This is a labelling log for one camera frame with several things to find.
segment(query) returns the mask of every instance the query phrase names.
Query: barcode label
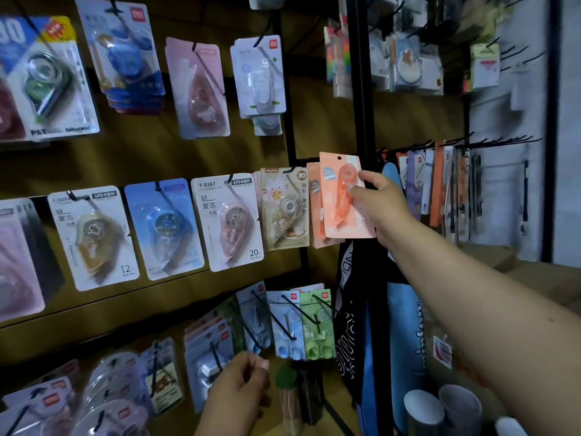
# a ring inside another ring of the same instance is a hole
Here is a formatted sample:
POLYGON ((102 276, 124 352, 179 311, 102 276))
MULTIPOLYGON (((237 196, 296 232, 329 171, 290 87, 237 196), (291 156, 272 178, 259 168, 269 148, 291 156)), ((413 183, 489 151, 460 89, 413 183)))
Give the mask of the barcode label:
POLYGON ((449 369, 452 368, 452 346, 442 341, 438 337, 434 337, 434 358, 440 361, 449 369))

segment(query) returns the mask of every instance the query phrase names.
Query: purple package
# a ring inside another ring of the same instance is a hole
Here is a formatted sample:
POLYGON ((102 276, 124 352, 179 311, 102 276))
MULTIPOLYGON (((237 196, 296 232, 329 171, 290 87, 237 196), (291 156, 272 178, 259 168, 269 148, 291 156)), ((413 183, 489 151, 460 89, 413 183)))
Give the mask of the purple package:
POLYGON ((424 156, 420 152, 407 153, 407 178, 405 181, 405 200, 411 214, 420 220, 422 217, 422 192, 424 184, 421 181, 424 156))

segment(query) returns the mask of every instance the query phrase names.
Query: green package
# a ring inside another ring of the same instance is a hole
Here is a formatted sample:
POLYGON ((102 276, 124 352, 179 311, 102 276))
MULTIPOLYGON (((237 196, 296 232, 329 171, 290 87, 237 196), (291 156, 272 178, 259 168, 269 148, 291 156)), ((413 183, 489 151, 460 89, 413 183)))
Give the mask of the green package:
POLYGON ((302 315, 304 350, 309 360, 335 357, 333 315, 330 303, 330 289, 300 294, 301 309, 315 321, 312 322, 302 315))
POLYGON ((240 306, 236 295, 232 295, 228 300, 224 301, 220 306, 215 308, 218 316, 225 318, 228 321, 230 330, 232 331, 232 343, 234 345, 234 354, 246 350, 246 340, 244 337, 244 325, 242 324, 242 316, 240 314, 240 306))

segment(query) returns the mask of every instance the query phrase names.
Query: green lid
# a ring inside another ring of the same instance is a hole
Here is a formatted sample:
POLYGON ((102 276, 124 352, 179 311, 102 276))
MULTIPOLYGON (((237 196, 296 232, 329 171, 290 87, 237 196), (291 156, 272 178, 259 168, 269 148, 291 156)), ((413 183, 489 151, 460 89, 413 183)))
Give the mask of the green lid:
POLYGON ((296 382, 297 373, 290 366, 282 366, 278 369, 276 380, 277 387, 281 390, 293 389, 296 382))

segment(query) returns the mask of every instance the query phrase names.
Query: green correction tape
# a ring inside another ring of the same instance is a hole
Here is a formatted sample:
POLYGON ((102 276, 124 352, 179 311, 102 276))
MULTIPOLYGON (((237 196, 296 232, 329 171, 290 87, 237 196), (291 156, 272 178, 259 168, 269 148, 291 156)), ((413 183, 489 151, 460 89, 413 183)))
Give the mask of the green correction tape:
POLYGON ((36 121, 45 122, 73 78, 69 67, 48 53, 36 53, 26 64, 24 91, 33 105, 36 121))

